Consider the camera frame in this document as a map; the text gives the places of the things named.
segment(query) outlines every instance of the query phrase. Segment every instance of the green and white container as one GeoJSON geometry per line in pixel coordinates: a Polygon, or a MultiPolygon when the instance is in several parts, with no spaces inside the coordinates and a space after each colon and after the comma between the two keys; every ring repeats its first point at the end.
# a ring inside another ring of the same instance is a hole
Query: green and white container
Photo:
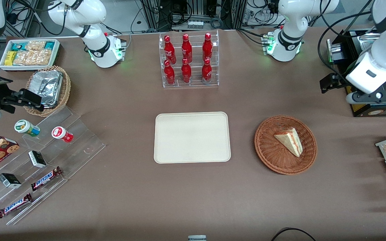
{"type": "Polygon", "coordinates": [[[40,128],[32,125],[31,122],[28,122],[25,119],[21,119],[14,125],[14,129],[19,133],[26,133],[29,136],[38,136],[40,133],[40,128]]]}

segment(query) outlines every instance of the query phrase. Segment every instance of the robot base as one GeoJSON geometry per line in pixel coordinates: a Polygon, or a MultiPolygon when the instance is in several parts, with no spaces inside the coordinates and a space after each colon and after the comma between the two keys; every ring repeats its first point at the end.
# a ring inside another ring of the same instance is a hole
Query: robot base
{"type": "Polygon", "coordinates": [[[268,32],[268,38],[261,38],[263,44],[269,44],[269,46],[263,46],[263,53],[264,55],[272,56],[277,61],[287,62],[294,59],[294,56],[299,53],[302,43],[293,50],[286,50],[285,47],[279,43],[279,32],[281,32],[281,29],[268,32]]]}
{"type": "Polygon", "coordinates": [[[102,57],[93,57],[89,51],[92,61],[101,68],[109,68],[119,61],[124,61],[126,54],[126,42],[122,43],[119,38],[110,35],[107,38],[110,40],[110,47],[102,57]]]}

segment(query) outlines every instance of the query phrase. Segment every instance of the bottle rack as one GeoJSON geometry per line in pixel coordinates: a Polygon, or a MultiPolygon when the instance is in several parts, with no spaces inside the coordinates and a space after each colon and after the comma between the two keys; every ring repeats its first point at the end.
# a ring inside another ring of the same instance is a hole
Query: bottle rack
{"type": "Polygon", "coordinates": [[[160,53],[160,67],[162,70],[162,83],[164,88],[170,87],[209,87],[209,86],[218,86],[219,85],[219,39],[218,39],[218,31],[192,31],[187,32],[189,35],[190,43],[192,44],[192,52],[193,52],[193,61],[190,63],[192,69],[192,80],[189,84],[186,84],[183,81],[183,76],[181,73],[181,67],[183,65],[182,59],[183,54],[181,51],[181,46],[183,44],[182,33],[180,32],[167,32],[165,34],[160,34],[159,36],[159,53],[160,53]],[[205,33],[209,32],[211,34],[211,42],[212,42],[212,58],[210,65],[212,67],[211,72],[211,81],[209,84],[202,83],[202,67],[203,67],[203,59],[202,59],[202,45],[205,41],[205,33]],[[164,61],[166,59],[165,56],[165,42],[164,36],[169,35],[171,38],[171,42],[175,48],[175,55],[177,58],[176,64],[172,65],[175,71],[175,85],[169,85],[165,78],[164,73],[164,61]]]}

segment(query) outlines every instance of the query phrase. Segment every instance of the white tray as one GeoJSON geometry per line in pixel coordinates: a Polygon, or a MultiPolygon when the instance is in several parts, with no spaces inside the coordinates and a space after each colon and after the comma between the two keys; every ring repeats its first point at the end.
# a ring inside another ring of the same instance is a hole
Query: white tray
{"type": "Polygon", "coordinates": [[[227,162],[229,123],[224,112],[159,114],[154,133],[157,163],[227,162]]]}
{"type": "Polygon", "coordinates": [[[56,56],[58,55],[59,45],[60,45],[59,41],[54,39],[54,38],[32,38],[32,39],[27,39],[26,38],[26,39],[10,40],[7,43],[7,46],[6,46],[5,50],[4,50],[3,56],[1,57],[0,68],[2,70],[7,71],[7,72],[14,72],[14,71],[41,70],[41,69],[44,69],[46,67],[51,67],[55,63],[56,56]],[[22,66],[22,65],[8,66],[8,65],[4,64],[5,59],[7,57],[7,53],[8,53],[8,51],[11,50],[11,48],[13,47],[13,44],[15,44],[15,43],[26,43],[26,42],[32,41],[32,40],[34,40],[34,41],[55,42],[55,45],[53,46],[53,49],[52,49],[52,55],[50,55],[49,64],[47,64],[47,65],[28,65],[28,66],[22,66]]]}

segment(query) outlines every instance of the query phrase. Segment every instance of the snickers bar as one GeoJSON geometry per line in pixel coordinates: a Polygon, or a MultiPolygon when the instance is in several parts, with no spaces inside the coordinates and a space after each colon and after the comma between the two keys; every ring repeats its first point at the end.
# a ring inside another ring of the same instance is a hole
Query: snickers bar
{"type": "Polygon", "coordinates": [[[6,207],[5,209],[0,209],[0,218],[3,218],[5,215],[8,215],[11,211],[14,209],[18,209],[20,206],[22,206],[25,203],[32,203],[32,196],[30,193],[26,194],[25,197],[20,199],[19,201],[11,204],[10,206],[6,207]]]}
{"type": "Polygon", "coordinates": [[[44,177],[41,177],[41,179],[36,181],[34,184],[31,184],[32,191],[35,191],[38,188],[44,186],[46,183],[50,182],[50,180],[55,178],[60,173],[62,173],[62,170],[58,166],[55,169],[53,169],[51,172],[49,172],[49,174],[45,175],[44,177]]]}

